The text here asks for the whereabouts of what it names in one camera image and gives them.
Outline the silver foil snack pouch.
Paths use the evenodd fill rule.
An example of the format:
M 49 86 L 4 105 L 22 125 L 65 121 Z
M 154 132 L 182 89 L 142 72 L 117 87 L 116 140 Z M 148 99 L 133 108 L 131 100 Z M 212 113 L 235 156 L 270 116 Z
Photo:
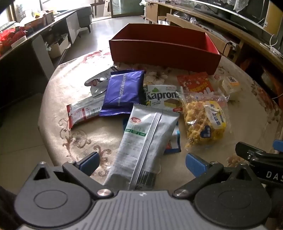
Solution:
M 107 70 L 96 74 L 87 80 L 84 85 L 90 87 L 90 92 L 93 97 L 96 97 L 107 90 L 108 82 L 111 77 L 111 73 L 117 72 L 118 69 L 115 66 L 111 66 Z

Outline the wooden TV console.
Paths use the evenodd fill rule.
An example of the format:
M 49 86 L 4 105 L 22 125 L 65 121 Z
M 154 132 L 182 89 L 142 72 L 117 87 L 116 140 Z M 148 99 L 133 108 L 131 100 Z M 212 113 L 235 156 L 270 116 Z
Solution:
M 218 51 L 237 65 L 245 58 L 258 57 L 267 61 L 266 67 L 271 70 L 282 71 L 282 58 L 272 53 L 259 39 L 190 7 L 146 1 L 145 18 L 151 24 L 166 21 L 170 26 L 205 32 Z

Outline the Kapron green white pack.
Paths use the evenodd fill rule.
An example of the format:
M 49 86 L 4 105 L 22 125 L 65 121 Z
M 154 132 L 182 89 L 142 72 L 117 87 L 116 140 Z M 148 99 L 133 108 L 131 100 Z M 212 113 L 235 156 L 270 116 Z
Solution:
M 173 112 L 182 112 L 182 105 L 174 85 L 146 85 L 144 92 L 146 106 L 165 109 Z

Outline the blue wafer biscuit pack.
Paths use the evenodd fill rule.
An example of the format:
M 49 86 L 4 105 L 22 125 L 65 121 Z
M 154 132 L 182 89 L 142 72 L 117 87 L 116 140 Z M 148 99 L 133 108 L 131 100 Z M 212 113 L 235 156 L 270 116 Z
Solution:
M 100 116 L 130 114 L 134 104 L 144 104 L 143 70 L 111 72 Z

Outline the dark grey sideboard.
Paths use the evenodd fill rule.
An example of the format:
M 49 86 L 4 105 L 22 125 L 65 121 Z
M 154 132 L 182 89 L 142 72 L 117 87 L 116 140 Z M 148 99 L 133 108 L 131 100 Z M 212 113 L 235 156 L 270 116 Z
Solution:
M 36 93 L 43 93 L 55 66 L 44 39 L 54 34 L 70 34 L 79 29 L 77 12 L 71 10 L 55 19 L 1 57 L 1 123 L 11 107 Z

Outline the yellow egg waffle clear pack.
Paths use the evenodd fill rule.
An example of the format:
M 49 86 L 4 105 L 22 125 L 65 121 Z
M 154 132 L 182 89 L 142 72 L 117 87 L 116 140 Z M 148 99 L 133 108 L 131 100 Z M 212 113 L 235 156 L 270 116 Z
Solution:
M 233 136 L 227 100 L 222 94 L 190 91 L 177 94 L 183 108 L 187 149 L 209 146 Z

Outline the grey sofa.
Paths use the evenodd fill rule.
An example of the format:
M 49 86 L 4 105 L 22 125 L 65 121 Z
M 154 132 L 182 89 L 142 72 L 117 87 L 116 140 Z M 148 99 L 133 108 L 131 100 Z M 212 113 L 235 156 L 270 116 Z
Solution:
M 80 8 L 77 10 L 77 16 L 80 28 L 87 28 L 91 32 L 90 25 L 92 23 L 93 10 L 91 6 Z

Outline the blue sausage snack pack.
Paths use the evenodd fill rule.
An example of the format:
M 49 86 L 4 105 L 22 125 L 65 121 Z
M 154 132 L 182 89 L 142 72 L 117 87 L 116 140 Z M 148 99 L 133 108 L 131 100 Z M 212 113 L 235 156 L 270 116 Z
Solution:
M 170 137 L 169 143 L 166 146 L 164 154 L 173 154 L 179 152 L 181 152 L 181 144 L 180 144 L 180 131 L 177 123 Z

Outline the black television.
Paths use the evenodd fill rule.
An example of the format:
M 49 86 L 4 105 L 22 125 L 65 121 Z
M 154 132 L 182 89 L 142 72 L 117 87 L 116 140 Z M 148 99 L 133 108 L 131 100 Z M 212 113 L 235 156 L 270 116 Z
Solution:
M 282 11 L 271 1 L 193 1 L 194 8 L 230 23 L 256 38 L 282 43 Z

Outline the red white long snack pack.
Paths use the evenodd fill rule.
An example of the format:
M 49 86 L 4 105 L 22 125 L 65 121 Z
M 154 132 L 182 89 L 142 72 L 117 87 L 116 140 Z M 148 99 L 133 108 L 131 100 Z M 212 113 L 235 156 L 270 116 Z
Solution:
M 75 125 L 99 116 L 104 103 L 105 93 L 96 97 L 87 97 L 75 104 L 67 105 L 69 129 Z

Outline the red cardboard box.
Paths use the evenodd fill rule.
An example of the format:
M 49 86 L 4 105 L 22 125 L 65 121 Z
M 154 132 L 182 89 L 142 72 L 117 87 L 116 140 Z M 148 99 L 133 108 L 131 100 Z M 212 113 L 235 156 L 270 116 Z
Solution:
M 201 31 L 160 24 L 127 24 L 109 40 L 116 63 L 215 73 L 221 54 Z

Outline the white green long snack pack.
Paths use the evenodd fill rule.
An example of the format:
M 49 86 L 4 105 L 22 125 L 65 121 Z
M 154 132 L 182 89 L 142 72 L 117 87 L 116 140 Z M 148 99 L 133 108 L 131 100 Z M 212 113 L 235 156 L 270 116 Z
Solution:
M 151 190 L 179 114 L 135 104 L 105 185 L 116 190 Z

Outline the wooden chair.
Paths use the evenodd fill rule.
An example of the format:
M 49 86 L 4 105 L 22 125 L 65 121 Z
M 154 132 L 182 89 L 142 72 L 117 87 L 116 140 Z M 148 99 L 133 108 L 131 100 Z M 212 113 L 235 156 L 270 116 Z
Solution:
M 97 7 L 100 5 L 104 5 L 105 1 L 104 0 L 94 0 L 92 3 L 90 3 L 91 5 L 91 9 L 92 9 L 92 17 L 94 18 L 95 16 L 97 16 Z

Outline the red orange snack pack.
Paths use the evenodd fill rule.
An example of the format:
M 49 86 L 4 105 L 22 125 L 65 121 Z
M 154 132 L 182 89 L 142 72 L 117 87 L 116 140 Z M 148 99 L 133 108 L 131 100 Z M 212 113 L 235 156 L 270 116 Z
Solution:
M 209 81 L 209 75 L 206 72 L 191 75 L 178 75 L 177 81 L 184 91 L 203 94 L 209 94 L 214 91 Z

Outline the white bread bun pack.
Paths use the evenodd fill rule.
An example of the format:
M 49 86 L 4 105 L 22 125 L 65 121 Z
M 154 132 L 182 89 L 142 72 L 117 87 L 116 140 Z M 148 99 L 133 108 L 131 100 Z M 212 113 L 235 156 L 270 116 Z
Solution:
M 239 81 L 232 76 L 214 75 L 214 86 L 217 92 L 221 93 L 227 101 L 236 101 L 242 89 Z

